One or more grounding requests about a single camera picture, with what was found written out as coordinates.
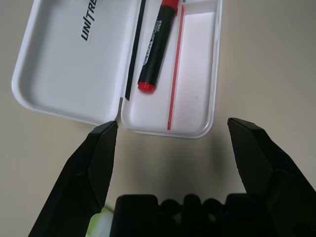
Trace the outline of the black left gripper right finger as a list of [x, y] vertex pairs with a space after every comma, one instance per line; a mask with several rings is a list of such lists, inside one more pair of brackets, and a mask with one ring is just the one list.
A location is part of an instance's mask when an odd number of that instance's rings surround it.
[[246, 192], [258, 199], [281, 237], [316, 235], [316, 192], [292, 158], [256, 124], [227, 121]]

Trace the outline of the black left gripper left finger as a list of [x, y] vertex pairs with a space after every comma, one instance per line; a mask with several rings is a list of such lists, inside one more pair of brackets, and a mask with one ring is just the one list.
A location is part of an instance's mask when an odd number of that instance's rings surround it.
[[107, 197], [118, 132], [116, 121], [95, 127], [70, 156], [29, 235], [83, 237]]

